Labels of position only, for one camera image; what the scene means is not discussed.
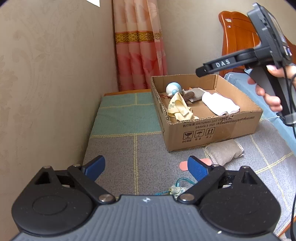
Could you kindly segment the person's right hand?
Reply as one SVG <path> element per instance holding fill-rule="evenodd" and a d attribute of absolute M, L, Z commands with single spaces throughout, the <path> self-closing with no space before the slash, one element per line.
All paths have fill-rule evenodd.
<path fill-rule="evenodd" d="M 285 68 L 255 67 L 251 70 L 250 83 L 274 112 L 289 115 L 295 112 L 295 65 Z"/>

